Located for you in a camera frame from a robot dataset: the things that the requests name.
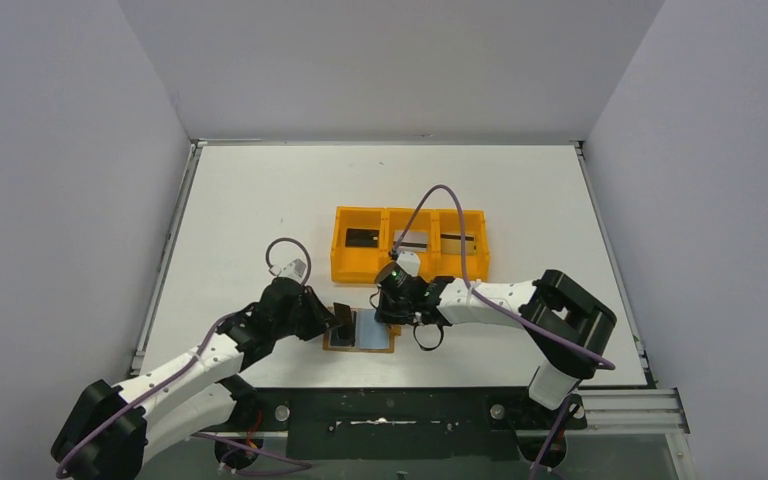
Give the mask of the black card from holder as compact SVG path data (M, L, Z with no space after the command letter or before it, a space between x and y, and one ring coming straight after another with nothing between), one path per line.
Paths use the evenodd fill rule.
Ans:
M355 346L356 318L353 309L346 304L335 303L333 312L337 320L337 326L329 333L329 345L336 348L350 348Z

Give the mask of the orange leather card holder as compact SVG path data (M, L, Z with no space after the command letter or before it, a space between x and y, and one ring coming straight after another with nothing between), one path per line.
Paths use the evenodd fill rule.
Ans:
M385 351L361 350L361 349L358 349L358 348L356 348L355 346L354 346L354 347L350 347L350 348L336 348L336 347L331 347L331 346L329 345L329 340L328 340L328 337L329 337L329 333L330 333L330 331L329 331L329 332L327 332L326 334L324 334L324 335L323 335L323 339L322 339L322 349L323 349L324 351L333 351L333 352L371 353L371 354L392 354L392 353L394 353L394 352L395 352L395 348L396 348L396 339L397 339L397 338L398 338L398 337L399 337L399 336L402 334L402 327L401 327L401 326L399 326L399 325L388 325L388 327L389 327L389 329L390 329L390 335L391 335L391 347L390 347L390 349L389 349L389 350L385 350Z

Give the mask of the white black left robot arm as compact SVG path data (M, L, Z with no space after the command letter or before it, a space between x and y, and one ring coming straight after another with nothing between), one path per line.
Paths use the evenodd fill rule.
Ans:
M314 339L340 320L310 286L276 278L261 298L218 319L194 348L138 377L80 394L51 448L59 479L133 479L151 456L256 408L241 373L287 337Z

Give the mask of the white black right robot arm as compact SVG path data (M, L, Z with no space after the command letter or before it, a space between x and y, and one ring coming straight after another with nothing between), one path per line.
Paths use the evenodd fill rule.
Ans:
M559 409L581 382L616 367L604 355L615 314L559 270L547 270L531 282L484 283L452 276L425 281L391 262L375 283L381 323L523 328L544 357L527 393L546 409Z

